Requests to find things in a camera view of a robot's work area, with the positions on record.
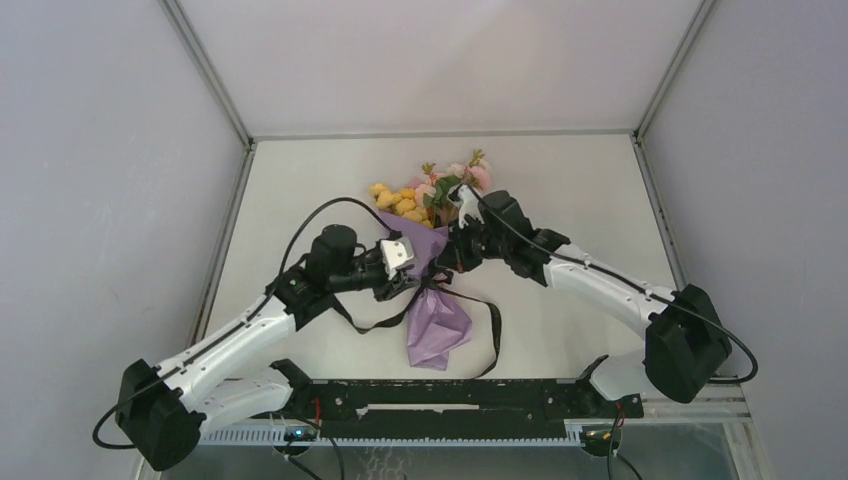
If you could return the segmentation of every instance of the metal frame edge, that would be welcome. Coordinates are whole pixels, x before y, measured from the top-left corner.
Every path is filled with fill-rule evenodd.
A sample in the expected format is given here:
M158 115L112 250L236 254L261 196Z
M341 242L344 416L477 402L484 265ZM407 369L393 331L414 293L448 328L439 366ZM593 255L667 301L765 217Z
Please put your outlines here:
M210 60L209 55L206 53L203 42L200 41L200 37L197 36L197 32L191 25L182 4L179 0L158 0L158 2L165 16L168 17L171 26L174 27L180 41L183 43L186 52L191 57L192 63L197 67L198 74L203 78L203 82L209 88L210 93L212 93L212 96L227 118L227 122L230 124L233 132L235 132L244 148L250 148L252 142L250 133L247 131L247 127L244 125L232 97L227 92L224 82L221 80L220 75L218 75L217 70L215 70L212 60Z
M675 50L668 67L666 67L665 73L659 85L657 85L657 89L651 96L651 101L648 102L645 113L642 114L642 118L639 120L639 126L636 127L635 137L640 142L645 138L645 134L651 127L654 118L656 118L657 112L665 100L669 88L674 83L674 79L677 78L686 59L692 52L692 48L700 37L704 25L715 10L716 4L718 4L718 0L701 0L701 3L695 10L695 14L692 16L692 20L689 22L689 26L680 40L680 44L677 46L677 50Z
M215 303L215 297L218 293L218 285L221 283L221 274L224 270L224 261L227 258L227 250L230 248L230 241L233 238L238 212L241 207L241 201L244 198L244 192L247 188L247 180L250 177L250 169L253 166L253 157L256 155L256 144L252 144L250 149L245 151L242 157L242 166L236 177L235 185L233 186L232 194L230 195L229 208L224 217L221 233L218 236L218 241L215 244L215 250L212 254L212 263L209 266L209 272L206 275L205 287L200 299L200 307L197 314L194 327L191 330L189 345L193 345L203 339L206 335L206 329L209 327L209 315L212 313L212 306Z
M651 210L654 211L654 218L657 221L657 228L660 231L660 239L665 249L665 256L668 259L669 267L671 267L671 276L677 288L683 288L687 283L686 275L683 271L683 264L680 262L680 255L677 252L677 242L675 242L673 229L666 215L665 204L654 181L651 164L648 162L642 142L636 137L635 132L630 136L630 141L633 145L633 153L636 155L636 162L639 164L639 171L642 173L642 182L645 184L645 190L648 192L648 201L651 203Z
M520 137L546 135L630 135L627 128L596 129L538 129L538 130L460 130L460 131L410 131L410 132L361 132L327 133L302 135L257 135L255 141L292 140L369 140L386 138L456 138L456 137Z
M739 480L772 480L774 478L757 434L757 428L753 423L725 424L724 435Z

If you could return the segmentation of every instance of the green leaf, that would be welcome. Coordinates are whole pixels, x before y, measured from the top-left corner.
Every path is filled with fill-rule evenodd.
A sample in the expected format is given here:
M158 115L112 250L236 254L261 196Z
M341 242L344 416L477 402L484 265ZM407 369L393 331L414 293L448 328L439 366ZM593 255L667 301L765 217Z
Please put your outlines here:
M436 182L436 194L441 191L445 195L450 192L450 189L459 185L462 182L462 179L457 177L456 175L448 175L447 177L442 177L439 181Z

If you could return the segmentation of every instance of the black wire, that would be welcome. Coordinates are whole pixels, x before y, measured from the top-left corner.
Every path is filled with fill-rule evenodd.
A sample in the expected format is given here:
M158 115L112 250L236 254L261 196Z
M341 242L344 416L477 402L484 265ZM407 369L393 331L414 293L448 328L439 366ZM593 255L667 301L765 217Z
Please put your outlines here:
M645 287L637 284L636 282L633 282L632 280L628 279L627 277L625 277L625 276L623 276L623 275L621 275L617 272L614 272L614 271L609 270L607 268L595 265L593 263L589 263L587 265L583 262L583 260L571 258L571 257L568 257L566 255L561 255L559 253L552 252L552 251L548 250L547 248L545 248L545 247L539 245L538 243L534 242L533 240L525 237L515 227L510 225L509 222L504 220L503 217L501 217L498 213L496 213L495 210L491 206L489 206L489 204L486 203L485 200L483 200L483 197L481 197L480 194L477 193L476 190L474 190L473 188L470 188L470 187L469 187L469 190L471 190L471 193L477 198L477 201L480 202L484 207L486 207L486 210L489 211L489 214L492 217L494 217L495 220L500 222L504 227L506 227L509 231L511 231L513 234L515 234L518 238L520 238L522 241L524 241L525 243L527 243L531 247L539 250L542 253L545 253L546 255L550 255L553 258L557 258L557 259L565 261L565 262L576 263L578 265L584 265L584 267L588 267L592 270L596 270L598 272L601 272L601 273L603 273L607 276L615 278L616 280L624 283L625 285L629 286L630 288L636 290L637 292L639 292L641 294L647 293L647 290L645 289ZM700 315L700 314L693 312L689 309L683 308L680 305L676 305L676 304L672 303L670 300L665 299L663 297L660 297L657 294L652 293L649 296L649 298L653 299L653 300L657 300L658 302L661 302L665 305L668 305L669 307L680 310L681 312L686 313L687 315L691 315L691 316L701 320L702 322L709 325L710 327L715 328L716 330L718 330L719 332L721 332L722 334L727 336L727 338L729 338L733 343L735 343L745 353L745 355L748 357L748 360L751 362L751 371L747 375L745 375L744 377L710 379L710 380L707 381L707 383L711 383L711 384L714 384L714 385L739 385L739 384L742 384L742 383L745 383L745 382L749 382L754 377L757 376L757 372L759 372L759 370L760 370L760 364L757 361L757 357L754 355L754 352L752 352L751 349L748 348L748 346L745 345L745 343L742 340L740 340L739 337L734 335L730 330L728 330L728 329L724 328L723 326L719 325L718 323L704 317L703 315Z
M726 335L727 338L729 338L733 343L735 343L739 347L739 349L741 349L745 353L745 355L748 357L748 360L751 362L751 371L748 372L748 374L745 375L744 377L740 377L740 378L711 378L711 379L707 380L707 383L711 383L713 385L740 385L740 384L743 384L745 382L750 382L751 380L754 379L754 377L757 376L757 373L760 371L760 362L757 361L757 357L754 355L754 352L752 352L751 349L748 348L747 345L745 345L745 342L743 342L742 340L739 339L739 337L734 335L733 332L724 328L723 326L719 325L718 323L715 323L714 321L710 320L709 318L704 317L703 315L699 315L695 312L687 310L687 309L681 307L680 305L676 305L674 303L669 302L668 300L665 300L664 298L658 297L656 295L651 295L651 298L653 298L654 300L657 300L661 303L664 303L671 308L676 308L677 310L680 310L683 313L686 313L688 315L692 315L693 317L697 318L698 320L701 320L702 322L706 323L707 325L715 328L716 330L718 330L722 334Z
M377 222L379 222L380 225L383 226L383 228L385 228L389 232L396 233L396 231L393 230L391 227L389 227L389 225L386 222L384 222L383 219L380 218L379 215L377 215L377 213L375 213L373 210L371 210L371 208L368 207L368 205L366 205L365 203L363 203L360 200L357 200L357 199L351 198L351 197L338 197L338 198L334 198L334 199L332 199L328 202L325 202L323 205L316 208L315 211L313 211L308 217L306 217L306 220L304 220L304 222L297 229L294 236L289 241L288 246L286 247L286 252L283 255L283 260L280 262L280 270L277 274L277 277L274 278L274 281L271 284L272 288L268 291L268 294L265 295L265 298L262 300L262 302L259 303L259 306L256 307L256 309L254 309L252 312L250 312L250 314L245 319L245 322L250 322L251 320L253 320L253 318L256 317L256 315L262 310L262 308L265 305L268 304L268 302L274 296L274 292L277 290L277 287L279 286L280 277L282 277L283 273L285 273L286 263L288 262L289 255L291 254L291 250L294 247L294 243L297 240L297 238L300 236L300 234L303 233L303 231L306 229L306 226L309 225L309 222L311 222L313 219L315 219L315 217L319 213L324 211L327 207L329 207L331 205L335 205L336 203L342 203L342 202L348 202L348 203L353 203L353 204L359 205L360 207L362 207L366 211L368 211L368 213L370 213L371 216L374 217L374 219L377 220ZM100 440L100 429L103 428L103 425L106 423L106 421L109 419L109 417L111 415L113 415L115 412L117 412L118 410L120 410L121 407L123 407L124 405L128 404L129 402L135 400L140 395L150 391L151 389L155 388L156 386L162 384L165 380L170 378L172 375L179 372L179 370L180 370L179 367L174 367L173 370L171 370L170 372L166 373L165 375L159 377L156 381L154 381L150 385L148 385L148 386L142 388L141 390L135 392L134 394L130 395L129 397L125 398L121 402L118 402L117 404L115 404L115 406L110 408L102 417L100 417L100 420L97 421L97 424L94 426L94 430L91 432L91 439L94 441L95 445L97 445L100 448L105 448L107 450L131 450L131 449L136 448L135 445L132 445L132 444L119 445L119 444L107 443L107 442ZM315 426L316 428L320 429L320 427L318 427L314 423L312 423L312 425ZM328 440L330 440L330 443L332 443L333 447L336 449L336 455L339 457L339 466L340 466L341 472L342 472L342 479L344 479L344 465L342 463L341 451L338 449L338 445L336 445L334 440L330 439L329 437L327 437L327 438L328 438Z
M295 415L295 414L290 413L290 412L280 412L280 413L283 415L283 417L293 418L293 419L298 420L300 422L303 422L303 423L309 425L310 427L314 428L315 430L321 432L321 426L318 425L317 423L311 421L311 420L307 420L300 415ZM345 478L344 458L342 457L342 450L339 448L339 445L336 443L336 440L333 437L331 437L329 435L325 435L323 432L321 433L321 437L326 438L327 440L330 441L330 444L333 445L333 451L336 452L336 459L339 461L339 473L340 473L340 476L341 476L341 480L344 480L344 478Z
M618 428L618 421L621 420L621 409L619 408L618 412L615 414L615 420L612 422L612 428L610 429L610 449L607 453L607 475L609 476L609 480L612 479L612 447L615 443L615 429Z
M277 277L274 278L273 282L271 282L271 288L268 290L268 295L265 296L265 299L262 300L262 303L259 304L256 310L254 310L250 313L250 315L248 315L247 319L245 320L246 322L253 320L253 317L255 317L256 314L259 313L260 310L262 310L262 307L264 307L271 300L271 297L274 296L274 292L279 286L281 277L284 273L286 273L286 264L288 263L289 255L291 255L292 248L294 248L294 244L300 237L300 234L303 233L304 230L306 230L306 227L309 225L309 223L314 220L319 213L323 212L332 205L343 202L359 205L360 207L364 208L368 213L370 213L371 216L374 217L374 219L377 220L377 222L383 226L383 228L385 228L389 232L395 232L395 230L389 227L389 225L384 222L383 219L380 218L380 216L377 215L376 212L374 212L374 210L371 210L371 208L365 203L363 203L361 200L357 200L351 197L338 197L324 202L320 207L316 208L312 213L310 213L309 216L306 217L306 220L304 220L303 223L300 224L300 227L298 227L298 229L294 232L294 235L292 236L291 240L289 240L289 244L286 246L286 251L283 254L283 260L280 262L280 269L277 271Z
M103 440L100 440L100 429L103 428L103 425L106 423L106 420L108 420L109 417L111 417L115 412L120 410L121 407L123 407L124 405L135 400L140 395L147 393L151 389L156 388L157 386L162 384L165 380L171 378L174 374L176 374L179 371L180 371L179 367L174 367L173 370L171 370L170 372L166 373L165 375L159 377L158 379L156 379L156 381L154 381L150 385L148 385L148 386L142 388L141 390L135 392L134 394L130 395L129 397L127 397L127 398L123 399L122 401L116 403L114 407L110 408L102 417L100 417L100 420L97 421L97 424L94 426L94 430L91 432L91 439L94 441L94 444L97 445L100 448L105 448L106 450L132 450L133 448L135 448L135 445L133 445L131 443L126 444L126 445L118 445L118 444L114 444L114 443L107 443L107 442L104 442Z
M639 475L639 470L636 470L636 467L634 467L633 464L630 463L630 460L624 458L624 455L616 452L615 456L619 460L621 460L621 463L627 465L627 468L629 468L630 471L633 472L633 475L636 475L636 478L638 478L639 480L645 480L644 478L642 478L642 475Z
M315 472L313 472L312 470L310 470L310 469L309 469L309 467L307 467L306 465L304 465L304 464L300 463L300 462L299 462L296 458L294 458L294 457L289 457L289 458L287 458L287 460L288 460L288 461L289 461L292 465L294 465L295 467L299 468L299 469L300 469L300 471L302 471L303 473L305 473L305 474L309 475L310 477L314 478L315 480L322 480L322 479L321 479L321 477L319 477L318 475L316 475L316 474L315 474Z

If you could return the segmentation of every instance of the gray wall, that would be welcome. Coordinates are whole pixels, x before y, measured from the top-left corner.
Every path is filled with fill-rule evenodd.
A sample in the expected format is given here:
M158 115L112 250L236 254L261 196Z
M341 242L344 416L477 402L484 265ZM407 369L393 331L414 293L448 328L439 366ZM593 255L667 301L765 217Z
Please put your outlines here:
M720 3L646 142L689 281L760 358L782 479L848 477L846 24L844 0Z
M0 478L129 478L91 428L184 346L241 147L155 1L0 18Z

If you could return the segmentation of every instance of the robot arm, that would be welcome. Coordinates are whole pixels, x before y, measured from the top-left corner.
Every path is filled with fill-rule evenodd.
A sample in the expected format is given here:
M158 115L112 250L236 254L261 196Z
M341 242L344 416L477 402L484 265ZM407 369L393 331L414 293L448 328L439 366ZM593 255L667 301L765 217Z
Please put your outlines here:
M688 403L729 356L726 336L698 319L720 324L709 296L698 287L676 292L604 265L564 235L534 229L505 191L481 199L470 187L460 186L452 199L461 204L460 219L450 225L448 244L433 268L464 272L484 259L501 259L521 277L582 296L645 341L644 349L602 356L587 368L578 382L588 382L593 398L618 400L656 389ZM350 228L325 228L305 264L281 272L230 323L153 367L139 360L125 370L112 411L154 469L177 464L207 432L290 408L292 392L304 375L285 362L275 362L254 377L225 379L255 353L333 308L335 293L372 289L382 301L413 286L404 273L414 258L407 239L392 236L359 255L354 254L356 245ZM95 443L125 448L97 438L106 418L95 429Z
M604 265L564 235L534 229L505 191L480 199L463 185L451 196L464 218L451 225L437 268L463 272L484 259L502 259L521 277L595 304L645 341L644 349L603 356L587 368L592 387L606 400L658 390L689 403L730 355L727 338L692 315L720 325L700 288L687 285L675 292Z
M154 469L180 462L208 432L286 407L296 379L279 362L250 378L224 380L332 308L335 293L370 288L387 300L408 287L403 268L413 253L405 238L381 240L360 255L356 245L350 228L325 228L305 265L281 273L231 322L153 367L139 360L124 371L115 419Z

